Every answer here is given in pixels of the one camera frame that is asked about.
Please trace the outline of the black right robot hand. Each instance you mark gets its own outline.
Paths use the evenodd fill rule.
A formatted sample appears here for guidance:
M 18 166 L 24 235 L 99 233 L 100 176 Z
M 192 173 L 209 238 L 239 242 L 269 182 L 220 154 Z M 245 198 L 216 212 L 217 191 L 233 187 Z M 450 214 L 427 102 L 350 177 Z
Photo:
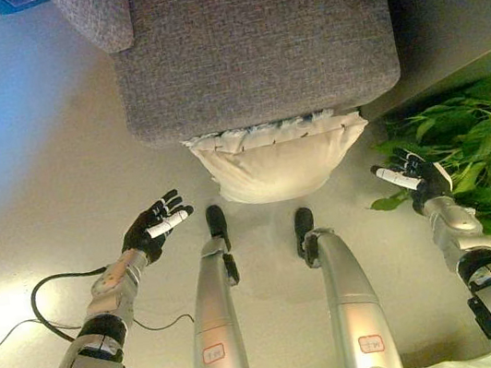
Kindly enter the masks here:
M 439 163 L 425 160 L 405 148 L 395 148 L 393 158 L 399 161 L 397 166 L 374 165 L 370 171 L 380 180 L 406 189 L 417 213 L 423 213 L 425 203 L 430 199 L 451 196 L 452 179 Z

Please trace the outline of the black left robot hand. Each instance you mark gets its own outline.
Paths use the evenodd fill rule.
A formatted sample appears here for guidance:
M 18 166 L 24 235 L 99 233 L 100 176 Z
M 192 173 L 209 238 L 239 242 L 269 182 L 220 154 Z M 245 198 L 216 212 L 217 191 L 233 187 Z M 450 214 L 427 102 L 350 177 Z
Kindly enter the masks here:
M 127 230 L 122 252 L 134 249 L 145 254 L 149 265 L 156 262 L 174 227 L 183 223 L 194 212 L 192 206 L 183 201 L 179 192 L 173 189 L 143 210 Z

